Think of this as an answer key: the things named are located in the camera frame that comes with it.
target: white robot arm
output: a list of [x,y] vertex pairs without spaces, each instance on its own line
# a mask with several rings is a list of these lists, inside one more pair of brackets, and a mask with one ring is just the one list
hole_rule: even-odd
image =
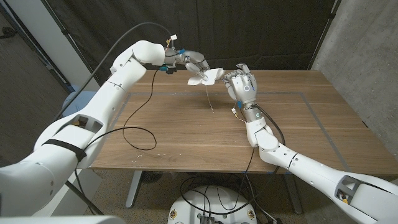
[[[135,82],[144,76],[141,65],[186,63],[195,73],[209,68],[202,54],[186,52],[166,57],[160,44],[138,41],[124,51],[111,67],[112,76],[79,112],[52,123],[38,138],[34,152],[24,160],[0,168],[0,215],[32,215],[44,207],[61,189],[76,168],[86,169],[100,153],[116,108]],[[187,58],[191,55],[197,60]],[[77,122],[84,126],[75,126]]]
[[248,140],[259,148],[264,162],[283,167],[315,187],[358,223],[397,218],[398,186],[370,175],[332,169],[279,143],[256,104],[254,75],[245,64],[237,66],[240,69],[223,80],[232,99],[242,103]]

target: black strap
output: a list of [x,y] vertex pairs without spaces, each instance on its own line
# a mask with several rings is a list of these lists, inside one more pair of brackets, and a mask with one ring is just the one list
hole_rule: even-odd
[[43,143],[43,144],[53,144],[53,145],[55,145],[55,146],[60,146],[60,147],[63,147],[63,148],[65,148],[65,149],[69,149],[69,150],[71,150],[72,152],[74,152],[74,153],[76,154],[76,158],[78,159],[79,162],[80,162],[84,157],[87,156],[87,154],[86,154],[86,152],[85,152],[84,150],[80,149],[80,148],[77,147],[77,146],[74,146],[74,145],[72,145],[72,144],[69,144],[69,143],[67,143],[67,142],[59,141],[59,140],[56,140],[56,139],[49,139],[48,141],[46,141],[46,142]]

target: electrical connector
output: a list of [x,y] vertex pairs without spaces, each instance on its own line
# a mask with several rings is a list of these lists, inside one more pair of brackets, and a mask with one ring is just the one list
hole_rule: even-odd
[[170,36],[170,39],[172,39],[172,40],[177,40],[177,35],[174,34],[174,35]]

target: table leg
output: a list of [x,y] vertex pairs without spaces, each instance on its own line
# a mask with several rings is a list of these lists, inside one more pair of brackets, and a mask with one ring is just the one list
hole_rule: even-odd
[[293,174],[284,174],[285,184],[289,193],[290,201],[292,202],[294,213],[302,214],[303,208],[299,199],[299,193],[297,192],[296,182],[294,181]]
[[134,175],[131,180],[129,195],[127,196],[126,200],[126,208],[132,208],[134,206],[134,202],[136,202],[138,190],[141,185],[141,175],[142,170],[134,171]]

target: white cloth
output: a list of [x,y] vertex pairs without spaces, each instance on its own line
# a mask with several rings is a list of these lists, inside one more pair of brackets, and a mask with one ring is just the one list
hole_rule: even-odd
[[188,85],[214,85],[215,81],[220,79],[224,75],[224,69],[222,68],[214,68],[204,72],[207,77],[207,81],[205,81],[201,76],[195,75],[188,80]]

